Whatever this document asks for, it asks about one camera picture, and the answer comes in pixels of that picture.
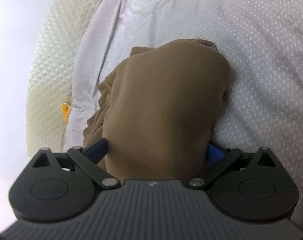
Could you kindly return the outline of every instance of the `white patterned sheet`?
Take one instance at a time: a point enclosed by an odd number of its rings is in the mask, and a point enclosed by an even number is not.
[[[228,59],[234,80],[214,139],[270,147],[299,188],[292,219],[303,225],[303,0],[105,0],[76,55],[65,149],[82,145],[98,79],[133,46],[178,38],[211,40]]]
[[[102,0],[55,0],[43,26],[29,79],[26,103],[27,155],[41,147],[60,152],[65,124],[60,106],[71,102],[75,54]]]

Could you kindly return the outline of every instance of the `wrinkled fabric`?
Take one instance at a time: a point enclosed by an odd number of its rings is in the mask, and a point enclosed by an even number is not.
[[[135,47],[98,85],[100,108],[87,122],[84,145],[106,138],[98,165],[121,182],[189,180],[204,163],[229,78],[228,61],[209,41]]]
[[[180,38],[213,41],[232,68],[214,141],[272,149],[299,189],[291,219],[303,225],[303,0],[104,0],[78,48],[65,149],[83,142],[98,109],[97,80],[134,46]]]

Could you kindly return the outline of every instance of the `small logo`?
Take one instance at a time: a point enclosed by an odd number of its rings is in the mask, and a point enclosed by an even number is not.
[[[151,181],[150,183],[148,183],[148,185],[149,185],[149,186],[152,186],[152,187],[156,186],[157,184],[158,184],[158,183],[155,182],[155,181]]]

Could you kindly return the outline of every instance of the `white mattress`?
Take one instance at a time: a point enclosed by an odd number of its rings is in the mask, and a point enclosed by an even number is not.
[[[211,40],[228,59],[234,80],[214,140],[270,147],[300,190],[292,219],[303,225],[303,0],[104,0],[76,54],[65,149],[82,145],[98,80],[133,46],[178,38]]]
[[[27,155],[41,147],[60,152],[65,124],[60,106],[71,102],[74,57],[102,0],[55,0],[36,47],[26,103]]]

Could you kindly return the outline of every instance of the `white wall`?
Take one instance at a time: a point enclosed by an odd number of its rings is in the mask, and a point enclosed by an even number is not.
[[[14,221],[10,185],[29,161],[25,104],[38,36],[54,0],[0,0],[0,231]]]

